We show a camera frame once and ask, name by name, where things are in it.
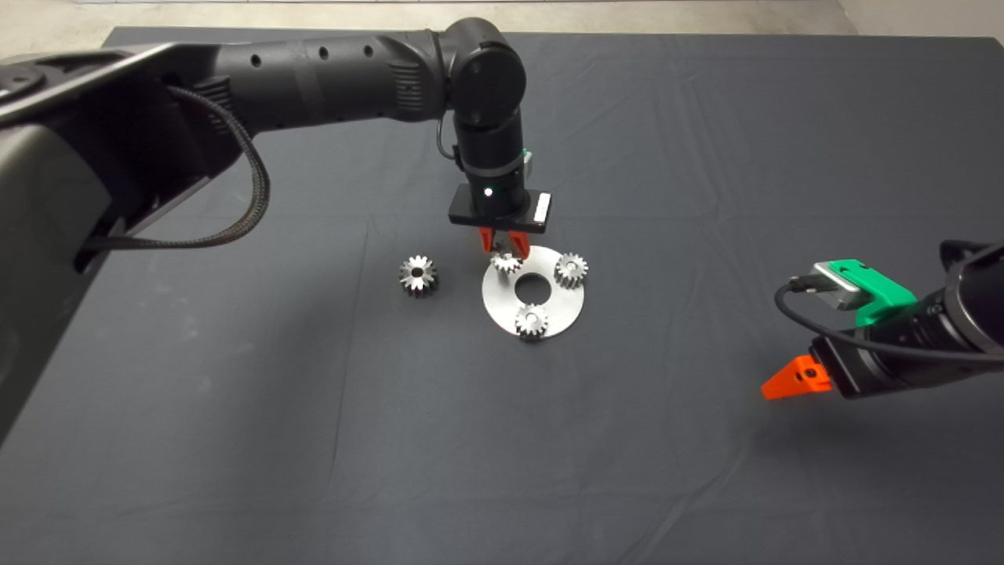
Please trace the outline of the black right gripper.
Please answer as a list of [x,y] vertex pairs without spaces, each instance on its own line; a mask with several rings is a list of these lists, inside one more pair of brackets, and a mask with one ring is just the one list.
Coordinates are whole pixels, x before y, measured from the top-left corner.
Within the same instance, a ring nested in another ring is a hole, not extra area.
[[813,339],[809,351],[811,355],[794,357],[761,385],[764,399],[828,392],[833,386],[846,399],[918,389],[893,376],[874,352],[853,344],[819,336]]

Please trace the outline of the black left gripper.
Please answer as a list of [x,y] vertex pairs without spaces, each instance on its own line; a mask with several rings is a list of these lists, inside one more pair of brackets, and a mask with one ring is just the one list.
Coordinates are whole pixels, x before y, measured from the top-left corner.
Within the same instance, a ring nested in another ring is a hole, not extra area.
[[451,223],[478,228],[487,254],[495,250],[496,230],[509,231],[513,254],[524,261],[531,253],[529,235],[542,235],[547,230],[550,200],[549,192],[526,188],[523,169],[499,177],[468,174],[466,182],[457,187],[447,215]]

